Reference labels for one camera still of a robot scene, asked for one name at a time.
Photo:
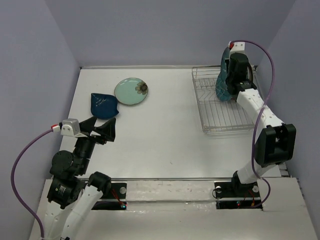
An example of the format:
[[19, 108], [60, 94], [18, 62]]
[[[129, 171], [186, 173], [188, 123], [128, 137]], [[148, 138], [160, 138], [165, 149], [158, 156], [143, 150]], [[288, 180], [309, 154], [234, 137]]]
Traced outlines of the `navy blue leaf-shaped dish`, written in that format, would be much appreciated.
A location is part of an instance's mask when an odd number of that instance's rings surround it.
[[90, 111], [97, 119], [111, 119], [119, 114], [118, 100], [114, 95], [91, 93]]

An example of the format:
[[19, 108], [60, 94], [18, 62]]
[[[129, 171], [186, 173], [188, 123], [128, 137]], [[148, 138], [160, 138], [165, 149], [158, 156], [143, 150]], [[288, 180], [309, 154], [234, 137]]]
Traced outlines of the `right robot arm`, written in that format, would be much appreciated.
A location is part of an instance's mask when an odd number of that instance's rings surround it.
[[256, 85], [247, 77], [248, 67], [245, 54], [235, 52], [230, 55], [227, 90], [255, 124], [251, 160], [231, 179], [230, 190], [235, 196], [246, 193], [274, 166], [292, 159], [297, 132], [293, 124], [284, 123], [264, 104]]

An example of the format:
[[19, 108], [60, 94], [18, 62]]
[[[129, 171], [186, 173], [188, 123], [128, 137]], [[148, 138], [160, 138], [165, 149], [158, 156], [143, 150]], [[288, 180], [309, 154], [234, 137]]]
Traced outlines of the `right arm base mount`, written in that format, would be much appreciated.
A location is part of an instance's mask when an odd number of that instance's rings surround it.
[[214, 183], [211, 194], [216, 200], [217, 210], [262, 208], [257, 182], [235, 189], [230, 181], [218, 181]]

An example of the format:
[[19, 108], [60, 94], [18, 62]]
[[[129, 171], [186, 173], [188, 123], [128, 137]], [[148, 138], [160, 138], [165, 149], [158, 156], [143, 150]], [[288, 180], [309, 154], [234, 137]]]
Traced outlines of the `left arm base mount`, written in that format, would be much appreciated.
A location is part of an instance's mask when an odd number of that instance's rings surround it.
[[94, 211], [125, 211], [127, 209], [127, 183], [112, 182], [111, 189], [92, 207]]

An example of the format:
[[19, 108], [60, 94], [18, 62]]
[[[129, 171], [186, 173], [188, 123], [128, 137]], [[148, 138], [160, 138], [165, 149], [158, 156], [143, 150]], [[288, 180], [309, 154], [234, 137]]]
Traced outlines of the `light green flower plate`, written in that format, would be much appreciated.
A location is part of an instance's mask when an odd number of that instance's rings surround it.
[[114, 96], [118, 102], [127, 106], [133, 106], [143, 102], [148, 96], [148, 93], [148, 85], [137, 77], [123, 79], [114, 89]]

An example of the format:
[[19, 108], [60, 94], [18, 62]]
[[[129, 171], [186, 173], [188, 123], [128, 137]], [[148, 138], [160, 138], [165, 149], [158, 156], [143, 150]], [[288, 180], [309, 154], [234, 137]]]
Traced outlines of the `small dark teal round plate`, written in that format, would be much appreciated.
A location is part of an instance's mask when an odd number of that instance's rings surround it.
[[230, 48], [227, 46], [222, 53], [221, 62], [220, 62], [220, 77], [223, 82], [225, 82], [227, 78], [229, 58], [230, 58]]

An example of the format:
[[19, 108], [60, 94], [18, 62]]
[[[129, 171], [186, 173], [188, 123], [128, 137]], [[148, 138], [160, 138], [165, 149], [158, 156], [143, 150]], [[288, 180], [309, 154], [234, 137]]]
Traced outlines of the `cream plate with metallic rim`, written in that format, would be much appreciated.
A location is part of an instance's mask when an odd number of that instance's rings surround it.
[[248, 68], [248, 72], [249, 72], [249, 80], [251, 81], [251, 86], [252, 86], [252, 88], [255, 88], [253, 69], [252, 69], [252, 66], [250, 65], [250, 63], [248, 63], [247, 68]]

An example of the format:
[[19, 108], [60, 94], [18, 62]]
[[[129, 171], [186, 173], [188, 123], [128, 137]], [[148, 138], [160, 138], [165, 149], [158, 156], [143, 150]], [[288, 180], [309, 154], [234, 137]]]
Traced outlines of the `teal scalloped plate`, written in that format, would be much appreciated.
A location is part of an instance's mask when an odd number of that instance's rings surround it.
[[217, 77], [217, 80], [215, 83], [215, 93], [216, 93], [217, 98], [221, 102], [227, 102], [232, 99], [232, 95], [228, 92], [226, 78], [224, 77], [222, 72], [220, 72]]

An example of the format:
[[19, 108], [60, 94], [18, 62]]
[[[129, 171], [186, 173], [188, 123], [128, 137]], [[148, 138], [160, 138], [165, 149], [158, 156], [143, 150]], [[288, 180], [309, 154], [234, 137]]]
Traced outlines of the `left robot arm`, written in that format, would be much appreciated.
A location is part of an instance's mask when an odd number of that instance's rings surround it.
[[110, 194], [111, 178], [94, 172], [88, 181], [80, 179], [87, 171], [96, 145], [116, 138], [116, 118], [96, 126], [96, 117], [82, 122], [68, 118], [53, 125], [52, 130], [76, 138], [73, 151], [60, 150], [52, 158], [53, 176], [44, 218], [44, 240], [73, 240], [95, 203]]

